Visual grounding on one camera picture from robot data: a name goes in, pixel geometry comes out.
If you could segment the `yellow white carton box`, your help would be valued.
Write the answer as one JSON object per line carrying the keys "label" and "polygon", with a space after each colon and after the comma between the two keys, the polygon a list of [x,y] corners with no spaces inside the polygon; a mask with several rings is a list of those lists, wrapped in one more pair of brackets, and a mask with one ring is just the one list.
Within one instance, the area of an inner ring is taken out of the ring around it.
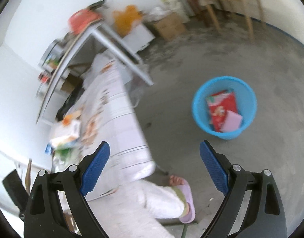
{"label": "yellow white carton box", "polygon": [[64,126],[63,122],[55,123],[49,136],[49,143],[54,149],[73,147],[80,137],[81,121],[73,120]]}

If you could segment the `clear pink candy bag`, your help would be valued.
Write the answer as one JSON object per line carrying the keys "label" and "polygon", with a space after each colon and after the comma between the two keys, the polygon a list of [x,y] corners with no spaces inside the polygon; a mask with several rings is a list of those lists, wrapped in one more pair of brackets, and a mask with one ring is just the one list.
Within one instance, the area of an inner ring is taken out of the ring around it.
{"label": "clear pink candy bag", "polygon": [[240,128],[242,120],[243,117],[240,114],[228,110],[220,131],[222,133],[236,131]]}

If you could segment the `large red snack bag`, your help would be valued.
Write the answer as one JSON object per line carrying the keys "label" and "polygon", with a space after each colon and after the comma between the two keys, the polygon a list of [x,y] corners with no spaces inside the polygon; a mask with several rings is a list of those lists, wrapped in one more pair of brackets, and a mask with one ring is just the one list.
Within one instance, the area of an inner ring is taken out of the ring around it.
{"label": "large red snack bag", "polygon": [[213,130],[220,132],[227,111],[238,113],[234,90],[222,90],[206,97],[209,113],[209,123]]}

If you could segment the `blue plastic trash basket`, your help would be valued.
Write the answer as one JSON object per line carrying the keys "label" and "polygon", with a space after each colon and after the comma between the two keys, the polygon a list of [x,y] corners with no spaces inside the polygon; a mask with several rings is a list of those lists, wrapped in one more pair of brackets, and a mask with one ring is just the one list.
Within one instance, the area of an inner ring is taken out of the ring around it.
{"label": "blue plastic trash basket", "polygon": [[254,120],[257,99],[243,80],[216,77],[203,84],[192,101],[192,116],[206,133],[224,140],[238,137]]}

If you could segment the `pink slipper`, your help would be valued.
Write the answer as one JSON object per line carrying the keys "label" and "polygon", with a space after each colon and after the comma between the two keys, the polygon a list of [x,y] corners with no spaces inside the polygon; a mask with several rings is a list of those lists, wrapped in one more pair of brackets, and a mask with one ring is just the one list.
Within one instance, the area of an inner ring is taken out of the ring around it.
{"label": "pink slipper", "polygon": [[171,175],[169,177],[169,187],[184,204],[183,213],[179,218],[180,222],[183,224],[193,222],[196,218],[196,209],[194,207],[192,190],[187,180],[176,175]]}

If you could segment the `person legs white pyjamas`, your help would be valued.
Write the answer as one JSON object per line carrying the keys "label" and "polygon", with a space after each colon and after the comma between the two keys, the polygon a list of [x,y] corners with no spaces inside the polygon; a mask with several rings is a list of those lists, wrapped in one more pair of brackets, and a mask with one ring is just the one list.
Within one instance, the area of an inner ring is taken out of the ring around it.
{"label": "person legs white pyjamas", "polygon": [[88,204],[109,237],[173,237],[159,219],[179,219],[184,210],[169,184],[158,186],[143,179]]}

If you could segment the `floral tablecloth dining table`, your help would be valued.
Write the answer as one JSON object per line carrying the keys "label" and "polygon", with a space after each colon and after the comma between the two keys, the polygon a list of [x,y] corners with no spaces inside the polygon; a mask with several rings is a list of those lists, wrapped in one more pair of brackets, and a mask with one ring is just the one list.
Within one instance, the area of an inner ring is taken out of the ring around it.
{"label": "floral tablecloth dining table", "polygon": [[114,62],[85,89],[68,113],[80,112],[80,137],[73,148],[80,161],[93,154],[103,141],[110,147],[109,159],[88,201],[111,194],[116,188],[150,176],[156,168],[121,74]]}

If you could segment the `black cloth pile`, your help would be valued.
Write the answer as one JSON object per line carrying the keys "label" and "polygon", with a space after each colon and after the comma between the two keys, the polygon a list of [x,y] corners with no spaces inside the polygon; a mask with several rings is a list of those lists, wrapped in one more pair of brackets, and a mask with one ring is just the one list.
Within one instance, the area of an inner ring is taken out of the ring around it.
{"label": "black cloth pile", "polygon": [[74,90],[70,93],[64,104],[57,111],[56,121],[62,121],[68,110],[76,103],[80,96],[84,93],[85,89],[82,87],[82,82],[79,83]]}

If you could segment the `steel cooking pot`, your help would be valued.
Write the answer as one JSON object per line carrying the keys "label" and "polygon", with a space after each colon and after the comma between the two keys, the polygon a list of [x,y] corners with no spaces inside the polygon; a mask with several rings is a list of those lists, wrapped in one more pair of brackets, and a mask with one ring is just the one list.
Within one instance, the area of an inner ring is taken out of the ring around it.
{"label": "steel cooking pot", "polygon": [[39,65],[42,66],[46,63],[47,59],[54,56],[56,59],[61,58],[66,51],[66,42],[62,39],[55,39],[45,50],[42,55]]}

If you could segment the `white shelf table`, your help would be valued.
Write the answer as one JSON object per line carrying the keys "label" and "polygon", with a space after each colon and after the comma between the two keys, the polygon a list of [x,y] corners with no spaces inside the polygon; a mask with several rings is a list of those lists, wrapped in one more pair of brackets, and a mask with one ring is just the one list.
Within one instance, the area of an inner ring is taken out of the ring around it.
{"label": "white shelf table", "polygon": [[42,66],[38,64],[43,72],[38,77],[41,85],[36,95],[42,103],[36,121],[52,125],[54,120],[44,118],[52,95],[57,93],[67,99],[81,82],[86,89],[109,62],[116,64],[131,102],[137,106],[144,87],[153,85],[149,66],[138,52],[153,39],[142,24],[122,38],[103,21],[89,24],[78,35],[68,33],[62,39],[66,42],[64,55],[59,59],[52,56]]}

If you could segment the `red plastic bag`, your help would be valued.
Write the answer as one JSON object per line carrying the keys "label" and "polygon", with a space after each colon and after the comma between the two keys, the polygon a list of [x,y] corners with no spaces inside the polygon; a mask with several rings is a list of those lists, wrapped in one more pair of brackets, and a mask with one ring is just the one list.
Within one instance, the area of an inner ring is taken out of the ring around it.
{"label": "red plastic bag", "polygon": [[78,35],[88,26],[89,23],[97,20],[101,20],[103,17],[101,14],[89,10],[81,9],[74,13],[68,20],[68,25],[70,30]]}

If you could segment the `yellow plastic bag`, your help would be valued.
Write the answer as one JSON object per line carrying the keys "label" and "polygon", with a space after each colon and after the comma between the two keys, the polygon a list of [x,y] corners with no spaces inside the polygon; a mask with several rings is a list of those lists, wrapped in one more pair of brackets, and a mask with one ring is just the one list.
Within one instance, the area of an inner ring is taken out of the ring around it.
{"label": "yellow plastic bag", "polygon": [[115,30],[121,37],[128,35],[134,27],[142,22],[142,14],[133,4],[126,6],[122,11],[113,11],[112,16]]}

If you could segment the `cardboard box on floor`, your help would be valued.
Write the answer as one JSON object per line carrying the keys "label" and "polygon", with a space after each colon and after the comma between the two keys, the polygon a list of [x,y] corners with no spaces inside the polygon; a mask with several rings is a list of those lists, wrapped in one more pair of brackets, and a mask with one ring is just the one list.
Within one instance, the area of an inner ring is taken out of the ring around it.
{"label": "cardboard box on floor", "polygon": [[171,13],[161,20],[153,22],[153,26],[159,35],[166,41],[172,41],[186,32],[182,19],[176,13]]}

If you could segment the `white bags on box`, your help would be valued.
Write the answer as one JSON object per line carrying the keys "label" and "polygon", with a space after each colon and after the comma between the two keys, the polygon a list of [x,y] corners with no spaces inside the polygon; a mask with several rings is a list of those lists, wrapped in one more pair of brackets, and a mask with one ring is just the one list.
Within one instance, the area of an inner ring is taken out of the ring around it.
{"label": "white bags on box", "polygon": [[172,12],[178,14],[183,20],[186,16],[180,0],[157,0],[158,5],[148,12],[149,21],[160,20]]}

